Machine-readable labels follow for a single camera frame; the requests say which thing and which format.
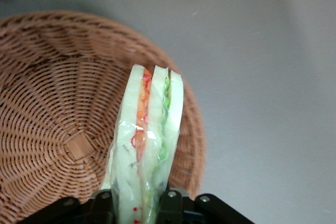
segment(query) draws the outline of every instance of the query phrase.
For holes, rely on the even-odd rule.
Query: screw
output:
[[[73,203],[75,203],[74,199],[70,198],[67,201],[63,203],[65,207],[71,206]]]
[[[208,196],[204,195],[204,196],[201,197],[201,201],[208,202],[208,201],[210,201],[210,198]]]
[[[110,194],[108,192],[103,193],[102,195],[100,195],[100,198],[102,198],[102,199],[110,198]]]
[[[168,193],[168,196],[171,197],[171,198],[174,198],[174,197],[176,196],[176,192],[174,192],[174,191],[170,191],[170,192]]]

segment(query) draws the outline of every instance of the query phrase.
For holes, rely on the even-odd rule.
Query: gray surface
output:
[[[256,223],[336,223],[336,0],[0,0],[73,9],[163,48],[204,116],[202,192]]]

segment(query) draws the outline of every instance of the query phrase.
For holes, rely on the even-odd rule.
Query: plastic wrap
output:
[[[101,189],[111,188],[118,224],[155,223],[183,108],[181,76],[134,65],[120,106]]]

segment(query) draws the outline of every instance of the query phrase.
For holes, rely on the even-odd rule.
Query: wrapped sandwich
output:
[[[155,223],[183,108],[179,74],[134,65],[121,102],[101,189],[111,189],[118,224]]]

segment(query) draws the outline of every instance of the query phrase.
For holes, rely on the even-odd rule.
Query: woven basket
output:
[[[132,66],[179,72],[150,41],[111,20],[41,12],[0,21],[0,223],[99,188]],[[185,82],[171,187],[198,193],[205,138]]]

